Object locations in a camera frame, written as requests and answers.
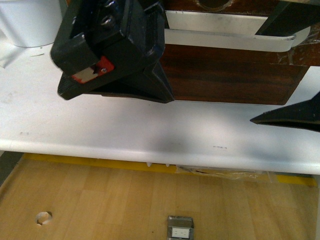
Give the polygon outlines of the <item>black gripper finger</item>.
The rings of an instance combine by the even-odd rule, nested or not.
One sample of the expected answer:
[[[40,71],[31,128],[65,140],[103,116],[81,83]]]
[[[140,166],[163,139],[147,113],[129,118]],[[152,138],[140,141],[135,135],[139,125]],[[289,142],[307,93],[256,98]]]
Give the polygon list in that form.
[[[255,33],[260,36],[292,36],[320,22],[318,0],[281,0]]]

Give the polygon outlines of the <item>black gripper finger cam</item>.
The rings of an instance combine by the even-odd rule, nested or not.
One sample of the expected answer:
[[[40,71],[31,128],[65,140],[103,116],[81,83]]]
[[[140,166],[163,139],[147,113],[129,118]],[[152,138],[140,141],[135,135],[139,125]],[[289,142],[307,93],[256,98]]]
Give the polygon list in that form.
[[[320,131],[320,94],[289,106],[264,112],[250,120],[257,125],[268,125]]]

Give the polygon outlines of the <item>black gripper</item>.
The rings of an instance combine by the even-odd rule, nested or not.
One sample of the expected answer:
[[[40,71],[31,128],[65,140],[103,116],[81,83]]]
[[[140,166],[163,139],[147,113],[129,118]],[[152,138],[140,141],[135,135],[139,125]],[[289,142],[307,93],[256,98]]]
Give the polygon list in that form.
[[[160,63],[167,25],[161,0],[72,0],[50,52],[62,70],[58,95],[172,102]]]

